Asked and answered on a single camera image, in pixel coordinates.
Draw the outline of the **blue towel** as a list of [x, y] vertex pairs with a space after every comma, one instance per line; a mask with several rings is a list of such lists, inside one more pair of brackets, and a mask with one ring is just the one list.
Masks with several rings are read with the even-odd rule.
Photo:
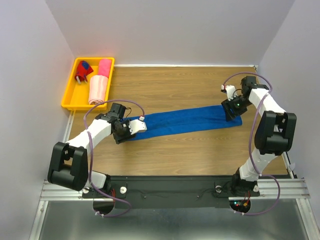
[[221, 105], [152, 113], [145, 116], [144, 122], [147, 130], [137, 133], [136, 136], [131, 139], [132, 141], [233, 128], [243, 124], [239, 116], [231, 121], [226, 121], [226, 115]]

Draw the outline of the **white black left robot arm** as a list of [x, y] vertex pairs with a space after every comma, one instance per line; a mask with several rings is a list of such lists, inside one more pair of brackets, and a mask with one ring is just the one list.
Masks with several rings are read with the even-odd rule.
[[112, 135], [116, 144], [132, 139], [135, 134], [131, 121], [125, 119], [127, 108], [113, 103], [107, 113], [100, 113], [92, 121], [88, 130], [84, 130], [68, 142], [57, 142], [53, 146], [47, 180], [71, 190], [80, 191], [89, 185], [88, 155], [90, 154], [91, 134], [93, 146]]

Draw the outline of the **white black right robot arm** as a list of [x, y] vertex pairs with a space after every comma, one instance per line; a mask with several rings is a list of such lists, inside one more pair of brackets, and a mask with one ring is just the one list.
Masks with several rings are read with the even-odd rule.
[[241, 80], [241, 94], [233, 85], [224, 82], [221, 92], [226, 100], [221, 105], [226, 121], [244, 114], [250, 105], [256, 108], [248, 143], [248, 160], [237, 169], [230, 182], [230, 190], [242, 195], [247, 190], [258, 192], [257, 181], [264, 169], [276, 157], [291, 149], [297, 116], [285, 111], [271, 95], [273, 90], [267, 81], [257, 82], [258, 74], [246, 73]]

